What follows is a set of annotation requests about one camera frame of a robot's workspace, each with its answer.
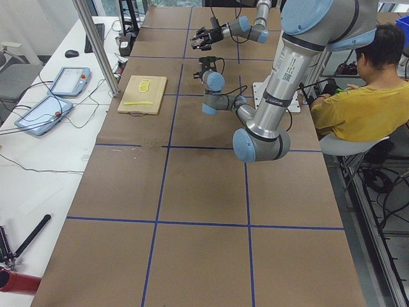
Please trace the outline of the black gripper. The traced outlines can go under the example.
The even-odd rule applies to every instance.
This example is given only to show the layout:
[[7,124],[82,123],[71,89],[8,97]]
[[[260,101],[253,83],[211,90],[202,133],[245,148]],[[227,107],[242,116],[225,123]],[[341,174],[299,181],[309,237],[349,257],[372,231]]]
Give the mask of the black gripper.
[[215,61],[201,61],[201,72],[200,75],[203,75],[207,71],[217,72],[217,66]]
[[196,38],[209,38],[208,43],[206,42],[192,42],[191,47],[194,50],[210,51],[212,45],[210,43],[216,43],[224,39],[223,32],[221,28],[218,29],[206,29],[205,27],[200,28],[196,31]]

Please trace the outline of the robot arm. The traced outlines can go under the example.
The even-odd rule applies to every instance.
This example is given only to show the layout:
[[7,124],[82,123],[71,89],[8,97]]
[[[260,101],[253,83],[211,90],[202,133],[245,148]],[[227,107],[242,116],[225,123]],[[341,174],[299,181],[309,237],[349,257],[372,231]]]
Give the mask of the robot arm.
[[234,133],[233,149],[241,161],[272,161],[288,153],[291,141],[279,124],[312,58],[324,50],[369,45],[377,11],[377,1],[286,1],[281,12],[284,46],[257,109],[241,95],[223,94],[223,76],[201,60],[201,71],[194,76],[205,86],[202,110],[237,115],[244,127]]
[[[191,47],[202,51],[209,51],[212,45],[225,38],[231,38],[236,43],[244,43],[248,40],[258,43],[265,43],[268,38],[266,30],[268,14],[271,8],[277,6],[277,1],[260,0],[260,1],[237,1],[240,11],[236,18],[230,22],[220,24],[216,18],[213,8],[210,7],[212,17],[210,22],[212,27],[206,29],[200,28],[191,38]],[[244,6],[255,7],[256,18],[251,24],[247,16],[241,16],[241,10]]]

